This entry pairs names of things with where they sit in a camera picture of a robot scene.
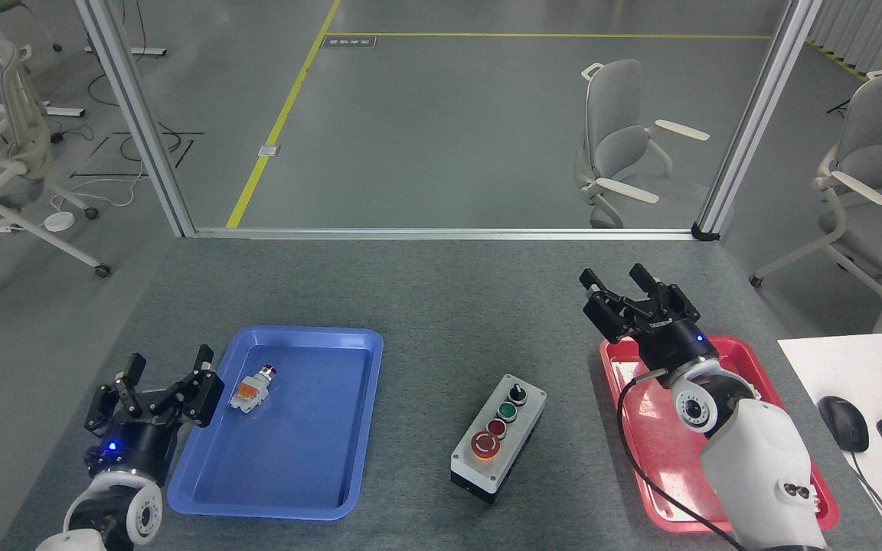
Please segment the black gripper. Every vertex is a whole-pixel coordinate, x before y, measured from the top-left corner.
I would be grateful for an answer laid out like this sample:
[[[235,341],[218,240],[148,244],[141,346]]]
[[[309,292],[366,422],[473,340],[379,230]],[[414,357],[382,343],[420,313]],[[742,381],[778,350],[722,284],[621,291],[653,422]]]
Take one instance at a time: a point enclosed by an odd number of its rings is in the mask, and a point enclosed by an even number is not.
[[[666,285],[642,264],[628,272],[646,299],[631,301],[610,292],[592,269],[585,268],[579,282],[586,289],[583,313],[609,343],[620,342],[640,329],[635,318],[664,321],[664,324],[638,332],[639,356],[649,370],[674,372],[698,358],[718,358],[720,352],[694,321],[700,313],[678,285]]]
[[[169,410],[191,419],[198,428],[207,428],[216,412],[224,391],[224,381],[211,366],[214,350],[202,344],[194,360],[193,369],[165,390],[162,414]],[[100,385],[93,394],[85,416],[84,428],[100,437],[112,422],[116,405],[122,405],[130,419],[143,414],[136,396],[145,358],[140,353],[129,357],[125,370],[115,376],[113,383]],[[100,443],[85,452],[85,466],[91,478],[105,471],[133,471],[138,477],[164,485],[175,456],[180,422],[149,423],[130,421],[109,428],[100,437]]]

